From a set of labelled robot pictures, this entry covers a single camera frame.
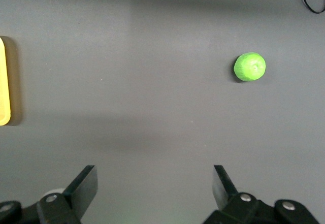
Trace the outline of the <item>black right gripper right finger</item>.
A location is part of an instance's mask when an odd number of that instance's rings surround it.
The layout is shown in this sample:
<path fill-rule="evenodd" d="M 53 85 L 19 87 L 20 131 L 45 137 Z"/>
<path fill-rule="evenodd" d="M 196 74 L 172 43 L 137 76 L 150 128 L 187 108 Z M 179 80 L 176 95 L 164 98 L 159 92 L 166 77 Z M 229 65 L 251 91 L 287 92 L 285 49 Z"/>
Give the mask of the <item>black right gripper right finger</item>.
<path fill-rule="evenodd" d="M 252 194 L 237 191 L 222 165 L 214 166 L 213 195 L 217 204 L 204 223 L 276 223 L 274 208 Z"/>

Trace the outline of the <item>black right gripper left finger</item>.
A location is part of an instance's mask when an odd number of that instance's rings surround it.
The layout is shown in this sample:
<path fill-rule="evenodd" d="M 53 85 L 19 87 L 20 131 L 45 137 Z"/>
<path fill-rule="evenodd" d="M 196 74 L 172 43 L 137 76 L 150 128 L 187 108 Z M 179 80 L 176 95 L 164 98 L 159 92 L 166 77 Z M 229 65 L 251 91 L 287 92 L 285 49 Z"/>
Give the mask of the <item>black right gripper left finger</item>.
<path fill-rule="evenodd" d="M 38 201 L 40 223 L 81 223 L 97 190 L 97 168 L 88 165 L 62 193 L 50 193 Z"/>

